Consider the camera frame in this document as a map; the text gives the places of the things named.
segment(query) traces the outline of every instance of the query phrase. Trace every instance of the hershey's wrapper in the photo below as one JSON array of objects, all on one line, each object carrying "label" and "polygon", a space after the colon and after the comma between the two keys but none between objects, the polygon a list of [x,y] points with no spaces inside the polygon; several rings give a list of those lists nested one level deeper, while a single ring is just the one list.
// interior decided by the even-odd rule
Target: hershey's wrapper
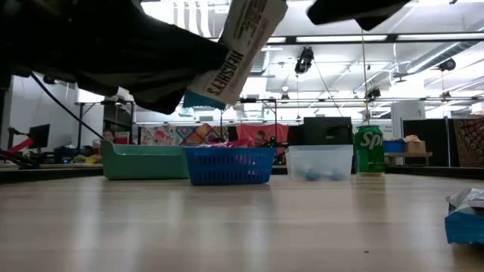
[{"label": "hershey's wrapper", "polygon": [[253,59],[287,11],[284,0],[233,0],[219,42],[229,53],[219,70],[197,77],[193,92],[225,104],[236,104]]}]

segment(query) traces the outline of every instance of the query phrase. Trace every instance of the green plastic tray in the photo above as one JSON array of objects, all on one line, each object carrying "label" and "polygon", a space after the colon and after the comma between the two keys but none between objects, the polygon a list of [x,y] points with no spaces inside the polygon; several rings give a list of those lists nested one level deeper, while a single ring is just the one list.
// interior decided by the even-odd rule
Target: green plastic tray
[{"label": "green plastic tray", "polygon": [[184,147],[101,142],[104,176],[114,180],[188,178]]}]

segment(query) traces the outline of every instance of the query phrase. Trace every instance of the cardboard box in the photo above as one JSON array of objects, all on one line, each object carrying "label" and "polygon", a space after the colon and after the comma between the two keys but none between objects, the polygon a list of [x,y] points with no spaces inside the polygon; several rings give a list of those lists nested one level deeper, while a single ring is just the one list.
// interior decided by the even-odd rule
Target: cardboard box
[{"label": "cardboard box", "polygon": [[406,153],[425,153],[426,151],[425,141],[420,141],[420,143],[412,141],[405,145]]}]

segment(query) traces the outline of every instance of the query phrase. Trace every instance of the sprite logo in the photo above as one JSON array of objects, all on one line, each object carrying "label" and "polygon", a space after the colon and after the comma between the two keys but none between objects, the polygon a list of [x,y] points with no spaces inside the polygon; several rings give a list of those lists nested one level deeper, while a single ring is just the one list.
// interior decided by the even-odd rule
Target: sprite logo
[{"label": "sprite logo", "polygon": [[375,147],[383,146],[383,139],[380,135],[374,134],[373,132],[365,132],[361,146],[373,150]]}]

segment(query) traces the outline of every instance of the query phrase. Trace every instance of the sprite can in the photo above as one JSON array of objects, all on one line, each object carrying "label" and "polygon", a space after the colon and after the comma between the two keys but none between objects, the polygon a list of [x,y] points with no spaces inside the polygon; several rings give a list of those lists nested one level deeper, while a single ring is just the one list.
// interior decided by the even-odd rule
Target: sprite can
[{"label": "sprite can", "polygon": [[383,132],[377,125],[358,127],[355,135],[356,172],[381,175],[385,172]]}]

